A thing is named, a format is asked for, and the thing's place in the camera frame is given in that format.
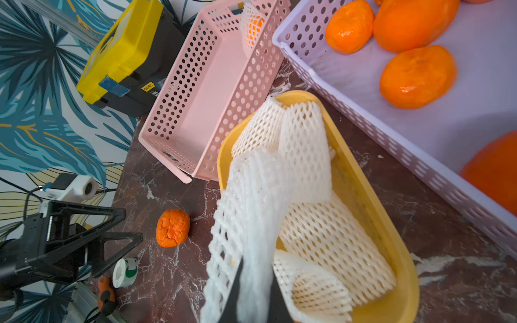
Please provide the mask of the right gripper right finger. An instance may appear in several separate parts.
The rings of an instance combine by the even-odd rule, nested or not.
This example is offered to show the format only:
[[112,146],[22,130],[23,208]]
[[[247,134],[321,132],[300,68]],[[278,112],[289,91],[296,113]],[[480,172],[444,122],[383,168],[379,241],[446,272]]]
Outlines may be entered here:
[[293,323],[275,275],[271,283],[266,323]]

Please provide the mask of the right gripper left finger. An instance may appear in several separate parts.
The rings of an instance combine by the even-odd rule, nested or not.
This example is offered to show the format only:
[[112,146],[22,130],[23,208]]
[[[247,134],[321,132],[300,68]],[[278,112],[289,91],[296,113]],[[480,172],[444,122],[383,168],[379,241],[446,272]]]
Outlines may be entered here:
[[239,267],[238,267],[238,270],[237,270],[237,273],[235,276],[235,280],[233,282],[233,285],[232,285],[232,288],[230,291],[230,295],[226,302],[226,306],[223,309],[222,315],[219,318],[219,321],[218,321],[219,323],[238,323],[237,303],[238,303],[238,295],[239,295],[239,290],[240,290],[240,276],[242,273],[243,264],[244,264],[244,260],[242,259],[239,264]]

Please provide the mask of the white foam net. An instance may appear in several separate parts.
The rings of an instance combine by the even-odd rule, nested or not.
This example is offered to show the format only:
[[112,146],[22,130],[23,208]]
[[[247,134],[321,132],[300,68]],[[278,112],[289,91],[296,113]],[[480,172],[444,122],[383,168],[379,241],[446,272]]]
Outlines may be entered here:
[[201,322],[219,322],[237,288],[237,322],[266,322],[273,255],[293,186],[277,154],[253,151],[234,158],[214,213]]
[[269,96],[238,137],[232,147],[232,157],[256,150],[276,152],[285,112],[284,106]]
[[321,203],[291,203],[280,240],[288,252],[334,274],[350,293],[353,307],[397,286],[385,257],[335,193]]
[[349,290],[331,272],[278,249],[273,270],[295,322],[352,321]]
[[302,102],[287,108],[281,124],[279,153],[293,173],[294,203],[322,203],[331,199],[331,154],[317,102]]

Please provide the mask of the netted orange end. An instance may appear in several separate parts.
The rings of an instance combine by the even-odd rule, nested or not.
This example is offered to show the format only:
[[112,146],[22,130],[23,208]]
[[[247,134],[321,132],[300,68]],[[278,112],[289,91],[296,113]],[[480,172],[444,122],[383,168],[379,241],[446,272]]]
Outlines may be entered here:
[[455,85],[454,56],[435,45],[415,48],[393,57],[380,77],[380,94],[402,110],[423,108],[445,96]]

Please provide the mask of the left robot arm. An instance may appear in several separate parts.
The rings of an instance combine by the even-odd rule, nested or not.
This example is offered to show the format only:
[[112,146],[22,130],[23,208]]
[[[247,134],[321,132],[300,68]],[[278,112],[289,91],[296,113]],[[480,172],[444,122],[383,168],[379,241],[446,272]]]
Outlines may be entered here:
[[2,227],[1,301],[12,300],[14,309],[1,321],[21,308],[23,287],[38,281],[75,283],[84,266],[99,278],[141,244],[140,232],[112,231],[125,218],[121,208],[45,201],[38,213]]

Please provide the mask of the white tape roll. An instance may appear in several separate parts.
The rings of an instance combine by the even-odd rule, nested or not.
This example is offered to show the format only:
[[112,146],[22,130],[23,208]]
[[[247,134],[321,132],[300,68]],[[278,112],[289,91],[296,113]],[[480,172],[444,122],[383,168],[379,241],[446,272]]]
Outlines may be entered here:
[[113,272],[114,288],[125,288],[134,284],[138,273],[136,258],[121,258],[117,261]]

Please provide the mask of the yellow plastic tub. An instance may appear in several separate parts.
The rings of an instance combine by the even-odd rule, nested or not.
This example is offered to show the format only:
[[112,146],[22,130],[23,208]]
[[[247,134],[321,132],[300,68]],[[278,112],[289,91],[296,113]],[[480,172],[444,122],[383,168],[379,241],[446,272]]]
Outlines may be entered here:
[[[315,101],[318,103],[322,111],[331,154],[331,196],[335,193],[350,209],[353,216],[365,229],[366,234],[378,247],[382,256],[385,257],[397,278],[396,288],[382,297],[362,306],[352,306],[351,322],[413,322],[420,296],[415,266],[401,237],[370,183],[366,180],[336,125],[324,109],[321,101],[308,92],[291,91],[277,96],[275,99],[284,106],[285,110],[293,104],[302,102]],[[235,158],[232,157],[232,147],[253,114],[229,132],[219,149],[218,176],[221,192],[227,187],[230,164]],[[275,246],[275,250],[277,249],[288,252],[280,240],[280,234]]]

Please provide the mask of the yellow black toolbox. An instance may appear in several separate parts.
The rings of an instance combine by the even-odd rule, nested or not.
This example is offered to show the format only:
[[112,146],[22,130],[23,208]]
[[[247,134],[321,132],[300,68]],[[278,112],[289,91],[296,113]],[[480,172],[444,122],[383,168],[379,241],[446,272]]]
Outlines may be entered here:
[[98,108],[147,114],[184,39],[160,1],[133,1],[91,53],[77,90]]

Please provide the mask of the pink perforated basket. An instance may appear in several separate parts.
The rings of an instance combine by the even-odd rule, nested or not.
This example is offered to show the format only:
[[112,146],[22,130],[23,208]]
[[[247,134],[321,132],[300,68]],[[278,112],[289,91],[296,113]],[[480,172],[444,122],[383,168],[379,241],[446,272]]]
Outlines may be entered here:
[[253,1],[265,20],[250,54],[233,1],[197,15],[139,134],[139,142],[181,182],[218,179],[223,140],[263,104],[284,60],[273,34],[288,0]]

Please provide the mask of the purple perforated basket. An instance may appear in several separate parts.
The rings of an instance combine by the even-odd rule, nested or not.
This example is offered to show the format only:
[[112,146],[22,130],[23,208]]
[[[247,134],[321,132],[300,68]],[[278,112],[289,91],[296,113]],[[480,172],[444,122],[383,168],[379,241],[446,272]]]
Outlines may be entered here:
[[272,40],[321,96],[516,255],[515,1],[301,1]]

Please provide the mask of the aluminium front rail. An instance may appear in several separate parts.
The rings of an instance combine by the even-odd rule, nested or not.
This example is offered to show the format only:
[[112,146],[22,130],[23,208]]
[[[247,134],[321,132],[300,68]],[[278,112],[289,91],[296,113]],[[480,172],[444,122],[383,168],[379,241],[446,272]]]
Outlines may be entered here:
[[[86,316],[98,305],[98,296],[84,283],[77,282],[67,307],[64,323],[84,322]],[[126,323],[120,313],[115,310],[110,316],[99,316],[94,322]]]

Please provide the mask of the left aluminium corner post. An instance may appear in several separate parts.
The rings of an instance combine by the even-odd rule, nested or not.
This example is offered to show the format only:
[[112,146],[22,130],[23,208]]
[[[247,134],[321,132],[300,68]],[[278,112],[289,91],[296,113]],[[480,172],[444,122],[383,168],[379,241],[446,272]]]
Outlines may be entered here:
[[68,16],[66,13],[56,8],[50,1],[41,0],[20,0],[20,2],[27,8],[30,8],[41,16],[46,17],[58,27],[63,28],[83,43],[86,43],[92,48],[95,48],[102,40],[93,32],[87,30],[79,22]]

